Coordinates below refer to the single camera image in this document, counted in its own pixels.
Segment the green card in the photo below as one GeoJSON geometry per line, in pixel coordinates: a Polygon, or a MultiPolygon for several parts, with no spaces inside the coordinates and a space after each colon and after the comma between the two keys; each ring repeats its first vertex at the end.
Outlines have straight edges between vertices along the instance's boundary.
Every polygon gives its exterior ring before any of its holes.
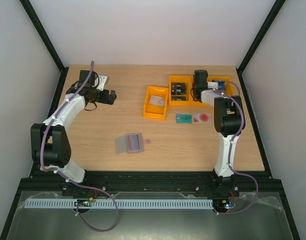
{"type": "Polygon", "coordinates": [[[190,114],[176,114],[176,123],[177,124],[191,124],[192,115],[190,114]]]}

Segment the black metal frame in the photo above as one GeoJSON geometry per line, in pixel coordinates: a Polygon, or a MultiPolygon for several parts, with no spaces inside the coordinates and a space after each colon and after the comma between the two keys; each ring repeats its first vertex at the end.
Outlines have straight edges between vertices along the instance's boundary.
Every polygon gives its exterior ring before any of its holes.
{"type": "MultiPolygon", "coordinates": [[[[40,37],[42,38],[45,46],[47,47],[49,53],[51,54],[54,62],[56,63],[61,75],[58,80],[58,84],[55,90],[53,101],[48,113],[50,116],[59,104],[61,92],[66,80],[68,73],[68,67],[64,67],[55,48],[53,47],[49,37],[46,34],[44,27],[39,21],[36,12],[34,11],[29,0],[19,0],[25,11],[27,12],[29,18],[31,19],[33,25],[38,31],[40,37]]],[[[264,21],[262,27],[260,28],[257,36],[255,37],[253,43],[251,44],[247,54],[245,55],[241,65],[236,69],[239,81],[242,87],[242,91],[245,97],[247,109],[249,111],[250,119],[256,136],[257,144],[261,153],[263,164],[265,167],[264,171],[252,171],[247,172],[256,178],[259,184],[260,192],[278,192],[283,207],[286,211],[286,216],[291,228],[293,238],[299,240],[299,234],[287,201],[287,197],[279,179],[273,179],[272,172],[269,167],[265,149],[263,146],[262,139],[260,137],[259,129],[255,119],[254,112],[252,110],[251,102],[245,82],[242,76],[250,59],[254,55],[256,49],[258,48],[260,42],[280,11],[286,0],[276,0],[271,11],[269,12],[266,20],[264,21]]],[[[208,185],[212,181],[212,172],[195,172],[195,171],[173,171],[173,172],[133,172],[133,171],[89,171],[87,172],[87,184],[89,186],[96,186],[99,188],[106,187],[107,191],[110,193],[117,192],[181,192],[184,194],[194,194],[196,196],[208,196],[207,191],[208,185]]],[[[247,177],[236,176],[236,181],[238,182],[238,187],[240,192],[251,192],[255,189],[254,182],[247,177]]],[[[33,164],[31,172],[28,178],[23,178],[18,186],[16,195],[14,197],[12,206],[10,208],[6,223],[4,225],[3,232],[1,234],[0,240],[7,238],[7,234],[18,205],[19,197],[22,191],[62,191],[64,195],[70,195],[74,197],[87,196],[90,194],[88,191],[80,190],[70,184],[67,184],[63,179],[49,172],[41,172],[37,164],[33,164]]],[[[211,196],[212,199],[218,199],[216,196],[211,196]]]]}

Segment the wooden table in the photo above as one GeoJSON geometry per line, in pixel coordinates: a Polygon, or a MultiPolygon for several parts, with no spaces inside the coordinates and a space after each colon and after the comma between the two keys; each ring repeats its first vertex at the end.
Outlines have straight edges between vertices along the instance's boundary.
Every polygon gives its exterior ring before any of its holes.
{"type": "MultiPolygon", "coordinates": [[[[71,65],[63,88],[65,92],[78,80],[80,70],[90,65],[71,65]]],[[[115,90],[114,105],[98,104],[97,110],[82,111],[68,130],[72,157],[80,167],[97,171],[211,171],[217,160],[218,133],[213,123],[212,107],[168,106],[165,120],[143,117],[148,85],[168,87],[169,75],[192,75],[206,69],[209,75],[230,76],[239,84],[233,66],[144,66],[96,65],[98,74],[109,75],[105,87],[115,90]],[[176,124],[176,114],[207,113],[210,121],[176,124]],[[144,152],[115,154],[115,138],[128,133],[142,133],[150,144],[144,152]]],[[[237,144],[235,169],[263,171],[244,97],[246,127],[237,144]]]]}

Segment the plastic container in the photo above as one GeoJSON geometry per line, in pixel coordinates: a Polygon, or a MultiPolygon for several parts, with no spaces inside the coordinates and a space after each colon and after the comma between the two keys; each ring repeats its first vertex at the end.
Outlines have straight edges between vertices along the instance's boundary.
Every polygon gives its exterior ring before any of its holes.
{"type": "MultiPolygon", "coordinates": [[[[231,81],[231,78],[230,78],[229,76],[208,76],[207,81],[208,81],[208,82],[212,82],[214,79],[231,81]]],[[[194,78],[193,78],[193,76],[192,76],[190,88],[193,87],[193,81],[194,81],[194,78]]],[[[226,82],[226,83],[225,83],[225,88],[226,88],[225,94],[230,95],[230,96],[235,95],[235,92],[234,92],[234,85],[232,85],[232,84],[226,82]]],[[[207,104],[207,103],[202,103],[202,102],[200,102],[200,101],[194,101],[194,99],[193,99],[192,96],[191,96],[190,106],[209,106],[209,104],[207,104]]]]}
{"type": "Polygon", "coordinates": [[[172,75],[169,76],[169,106],[189,106],[191,101],[190,90],[192,87],[193,76],[189,75],[172,75]],[[185,83],[186,86],[186,94],[185,95],[172,95],[171,93],[171,85],[172,83],[185,83]],[[186,97],[186,101],[172,101],[172,97],[186,97]]]}
{"type": "Polygon", "coordinates": [[[167,103],[168,103],[167,87],[148,86],[145,97],[145,103],[144,103],[143,117],[164,120],[166,117],[167,103]],[[165,105],[157,106],[150,104],[149,101],[151,99],[151,96],[158,96],[165,98],[165,105]]]}

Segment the gray wall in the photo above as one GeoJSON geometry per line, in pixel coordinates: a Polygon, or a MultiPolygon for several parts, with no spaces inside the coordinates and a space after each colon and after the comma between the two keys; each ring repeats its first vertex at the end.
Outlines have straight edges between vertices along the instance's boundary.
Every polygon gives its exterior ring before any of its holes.
{"type": "Polygon", "coordinates": [[[32,165],[29,129],[46,118],[59,71],[18,0],[0,0],[0,233],[32,165]]]}
{"type": "Polygon", "coordinates": [[[31,2],[67,66],[237,66],[275,0],[31,2]]]}
{"type": "Polygon", "coordinates": [[[306,0],[288,0],[244,72],[275,178],[306,240],[306,0]]]}

